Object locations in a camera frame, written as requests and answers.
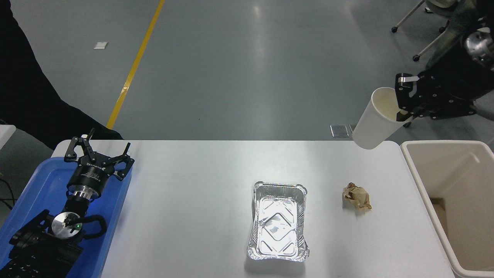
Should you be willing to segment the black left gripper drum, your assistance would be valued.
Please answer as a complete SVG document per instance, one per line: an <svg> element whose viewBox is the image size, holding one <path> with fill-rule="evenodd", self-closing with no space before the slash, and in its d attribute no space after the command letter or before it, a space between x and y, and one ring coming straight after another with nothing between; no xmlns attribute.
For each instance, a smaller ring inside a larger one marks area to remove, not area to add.
<svg viewBox="0 0 494 278"><path fill-rule="evenodd" d="M108 157L97 155L103 161L82 156L78 160L78 166L67 184L70 192L81 191L83 187L89 188L93 194L102 194L110 176L115 172L115 163L110 163Z"/></svg>

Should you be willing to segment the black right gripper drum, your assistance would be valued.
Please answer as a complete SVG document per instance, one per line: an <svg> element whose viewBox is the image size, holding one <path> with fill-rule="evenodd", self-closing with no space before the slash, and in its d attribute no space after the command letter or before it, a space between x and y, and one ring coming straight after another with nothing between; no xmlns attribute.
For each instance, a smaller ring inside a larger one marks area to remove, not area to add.
<svg viewBox="0 0 494 278"><path fill-rule="evenodd" d="M448 94L461 100L477 100L493 91L494 74L471 58L442 59L424 70Z"/></svg>

